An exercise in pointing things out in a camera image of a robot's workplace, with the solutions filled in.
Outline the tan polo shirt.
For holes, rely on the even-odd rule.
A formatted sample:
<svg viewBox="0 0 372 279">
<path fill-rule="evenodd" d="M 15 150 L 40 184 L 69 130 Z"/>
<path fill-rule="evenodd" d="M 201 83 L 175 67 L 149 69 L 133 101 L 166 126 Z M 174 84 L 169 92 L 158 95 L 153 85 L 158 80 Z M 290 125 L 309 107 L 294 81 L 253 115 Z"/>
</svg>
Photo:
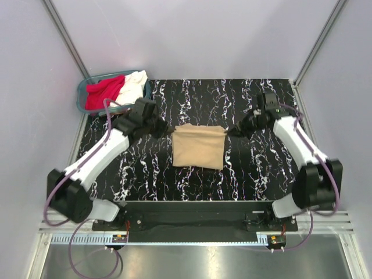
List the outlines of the tan polo shirt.
<svg viewBox="0 0 372 279">
<path fill-rule="evenodd" d="M 171 135 L 173 166 L 222 170 L 226 131 L 221 126 L 175 127 Z"/>
</svg>

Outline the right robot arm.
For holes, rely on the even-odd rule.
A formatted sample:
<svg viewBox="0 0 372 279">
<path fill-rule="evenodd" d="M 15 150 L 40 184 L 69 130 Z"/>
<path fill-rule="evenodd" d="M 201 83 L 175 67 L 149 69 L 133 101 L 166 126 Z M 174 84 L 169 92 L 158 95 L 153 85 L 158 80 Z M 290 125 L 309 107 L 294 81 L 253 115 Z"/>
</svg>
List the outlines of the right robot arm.
<svg viewBox="0 0 372 279">
<path fill-rule="evenodd" d="M 256 131 L 271 130 L 287 148 L 298 168 L 291 193 L 274 201 L 264 215 L 269 230 L 277 230 L 285 218 L 307 210 L 328 217 L 338 212 L 343 165 L 330 159 L 313 143 L 300 125 L 303 113 L 279 103 L 274 93 L 257 96 L 257 105 L 226 134 L 251 138 Z"/>
</svg>

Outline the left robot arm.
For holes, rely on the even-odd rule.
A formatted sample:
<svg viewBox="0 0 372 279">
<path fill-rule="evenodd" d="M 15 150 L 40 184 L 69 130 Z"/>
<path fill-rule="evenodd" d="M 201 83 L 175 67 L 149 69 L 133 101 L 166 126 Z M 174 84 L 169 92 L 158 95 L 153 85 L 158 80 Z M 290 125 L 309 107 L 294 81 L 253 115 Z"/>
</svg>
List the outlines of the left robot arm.
<svg viewBox="0 0 372 279">
<path fill-rule="evenodd" d="M 80 224 L 86 220 L 102 220 L 113 230 L 125 225 L 121 207 L 106 199 L 92 199 L 89 190 L 96 178 L 121 153 L 146 135 L 159 139 L 174 129 L 163 120 L 155 101 L 139 98 L 131 109 L 116 120 L 108 120 L 104 136 L 79 160 L 63 171 L 53 169 L 47 176 L 44 221 L 49 208 Z"/>
</svg>

